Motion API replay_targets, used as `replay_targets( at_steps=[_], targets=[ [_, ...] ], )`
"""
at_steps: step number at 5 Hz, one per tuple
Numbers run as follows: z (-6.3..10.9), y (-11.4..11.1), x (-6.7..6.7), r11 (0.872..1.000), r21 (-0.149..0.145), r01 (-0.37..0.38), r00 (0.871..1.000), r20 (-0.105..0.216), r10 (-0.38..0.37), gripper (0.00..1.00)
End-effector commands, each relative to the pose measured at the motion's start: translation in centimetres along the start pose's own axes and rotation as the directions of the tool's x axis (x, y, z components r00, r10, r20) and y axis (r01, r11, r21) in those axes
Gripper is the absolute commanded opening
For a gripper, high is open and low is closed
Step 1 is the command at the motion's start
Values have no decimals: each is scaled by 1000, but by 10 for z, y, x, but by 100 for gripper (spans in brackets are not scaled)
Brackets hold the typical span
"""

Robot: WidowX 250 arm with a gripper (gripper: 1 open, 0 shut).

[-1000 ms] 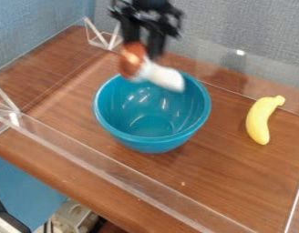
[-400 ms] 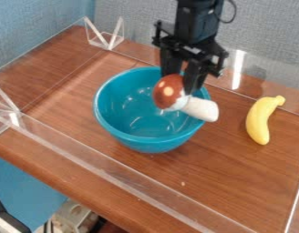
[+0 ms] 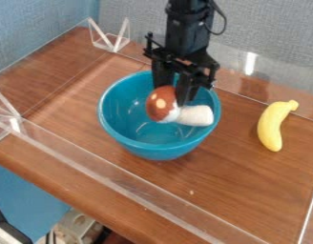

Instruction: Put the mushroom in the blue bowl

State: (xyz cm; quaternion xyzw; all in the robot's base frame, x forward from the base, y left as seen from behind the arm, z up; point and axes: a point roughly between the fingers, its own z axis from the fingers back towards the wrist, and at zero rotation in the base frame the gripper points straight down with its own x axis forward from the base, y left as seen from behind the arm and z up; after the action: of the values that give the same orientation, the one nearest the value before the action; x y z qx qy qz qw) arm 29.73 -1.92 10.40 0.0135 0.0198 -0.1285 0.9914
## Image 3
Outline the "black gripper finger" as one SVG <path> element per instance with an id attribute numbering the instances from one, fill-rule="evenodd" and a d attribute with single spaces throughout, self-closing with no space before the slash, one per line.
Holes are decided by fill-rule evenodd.
<path id="1" fill-rule="evenodd" d="M 152 62 L 153 84 L 154 88 L 160 88 L 173 84 L 174 69 L 172 63 L 164 61 Z"/>
<path id="2" fill-rule="evenodd" d="M 199 88 L 199 86 L 200 77 L 197 75 L 181 72 L 176 85 L 176 97 L 177 104 L 180 107 L 182 107 L 188 101 L 195 99 L 193 89 Z"/>

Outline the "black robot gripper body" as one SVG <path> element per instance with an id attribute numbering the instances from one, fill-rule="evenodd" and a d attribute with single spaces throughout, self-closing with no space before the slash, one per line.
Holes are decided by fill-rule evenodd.
<path id="1" fill-rule="evenodd" d="M 165 40 L 158 41 L 150 32 L 144 55 L 153 61 L 172 63 L 174 75 L 185 72 L 200 77 L 200 86 L 211 89 L 221 67 L 208 53 L 213 35 L 215 15 L 221 9 L 215 0 L 169 0 Z"/>

